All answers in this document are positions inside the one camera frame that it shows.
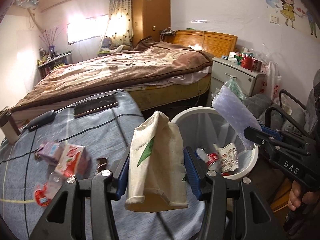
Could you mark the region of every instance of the curtain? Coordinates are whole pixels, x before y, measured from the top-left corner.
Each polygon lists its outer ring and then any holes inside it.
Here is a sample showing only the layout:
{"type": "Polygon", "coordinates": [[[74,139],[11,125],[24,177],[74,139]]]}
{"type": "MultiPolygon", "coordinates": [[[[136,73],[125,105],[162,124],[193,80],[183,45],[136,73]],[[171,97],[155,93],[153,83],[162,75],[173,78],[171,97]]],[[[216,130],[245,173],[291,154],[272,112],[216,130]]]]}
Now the curtain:
{"type": "Polygon", "coordinates": [[[105,37],[110,37],[115,46],[120,46],[130,45],[132,36],[131,0],[110,0],[105,37]]]}

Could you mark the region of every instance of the blue bedspread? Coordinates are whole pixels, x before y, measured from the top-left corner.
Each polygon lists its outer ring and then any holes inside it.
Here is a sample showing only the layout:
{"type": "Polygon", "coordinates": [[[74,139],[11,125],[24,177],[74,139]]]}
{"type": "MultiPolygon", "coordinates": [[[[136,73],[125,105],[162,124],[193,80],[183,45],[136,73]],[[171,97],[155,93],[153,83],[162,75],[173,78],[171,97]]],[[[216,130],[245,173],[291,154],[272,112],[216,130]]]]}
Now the blue bedspread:
{"type": "MultiPolygon", "coordinates": [[[[81,118],[73,118],[73,105],[57,113],[53,123],[33,132],[23,130],[12,147],[4,141],[0,148],[0,214],[11,231],[27,240],[44,211],[33,200],[37,182],[44,184],[53,167],[45,161],[35,160],[33,152],[43,140],[63,140],[83,145],[91,156],[87,177],[93,177],[96,159],[107,157],[111,165],[120,159],[131,142],[134,129],[144,118],[131,96],[124,90],[115,91],[119,106],[81,118]]],[[[104,96],[105,93],[90,98],[104,96]]],[[[189,208],[162,212],[174,239],[191,238],[200,230],[204,203],[196,200],[187,188],[189,208]]],[[[124,202],[112,202],[116,227],[120,239],[169,239],[155,213],[126,211],[124,202]]],[[[90,200],[85,206],[86,239],[92,239],[90,200]]]]}

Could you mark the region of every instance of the smartphone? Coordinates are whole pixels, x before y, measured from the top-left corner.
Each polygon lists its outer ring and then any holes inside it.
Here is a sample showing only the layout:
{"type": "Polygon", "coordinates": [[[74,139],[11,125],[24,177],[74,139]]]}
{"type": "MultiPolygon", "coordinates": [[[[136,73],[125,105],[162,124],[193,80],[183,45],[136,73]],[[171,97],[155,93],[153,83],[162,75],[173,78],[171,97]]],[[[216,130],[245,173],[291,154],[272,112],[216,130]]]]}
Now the smartphone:
{"type": "Polygon", "coordinates": [[[74,118],[78,118],[113,108],[115,106],[118,106],[118,101],[116,100],[115,95],[111,94],[77,104],[74,108],[73,116],[74,118]]]}

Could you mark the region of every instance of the trash can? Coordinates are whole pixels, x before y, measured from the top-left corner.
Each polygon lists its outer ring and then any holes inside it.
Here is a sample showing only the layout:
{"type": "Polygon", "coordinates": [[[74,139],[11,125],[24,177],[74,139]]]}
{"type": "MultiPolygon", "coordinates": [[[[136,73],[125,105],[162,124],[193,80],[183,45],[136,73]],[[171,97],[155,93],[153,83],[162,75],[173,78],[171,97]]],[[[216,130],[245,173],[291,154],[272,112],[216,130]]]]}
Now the trash can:
{"type": "Polygon", "coordinates": [[[228,179],[246,177],[258,159],[258,146],[253,150],[245,150],[242,141],[231,125],[211,107],[193,107],[176,115],[172,122],[178,125],[183,139],[183,147],[190,146],[193,151],[202,148],[205,152],[214,152],[213,144],[220,148],[230,143],[236,145],[239,168],[228,179]]]}

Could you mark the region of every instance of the brown blanket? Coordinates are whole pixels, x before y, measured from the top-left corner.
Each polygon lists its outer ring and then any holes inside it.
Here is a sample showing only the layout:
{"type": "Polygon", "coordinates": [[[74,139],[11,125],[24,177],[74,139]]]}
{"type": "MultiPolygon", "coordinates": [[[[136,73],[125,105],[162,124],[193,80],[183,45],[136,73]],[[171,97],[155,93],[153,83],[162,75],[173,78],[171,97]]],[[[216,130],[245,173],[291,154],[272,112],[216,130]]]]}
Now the brown blanket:
{"type": "Polygon", "coordinates": [[[197,72],[210,66],[212,57],[200,50],[154,42],[148,37],[133,52],[57,67],[11,111],[197,72]]]}

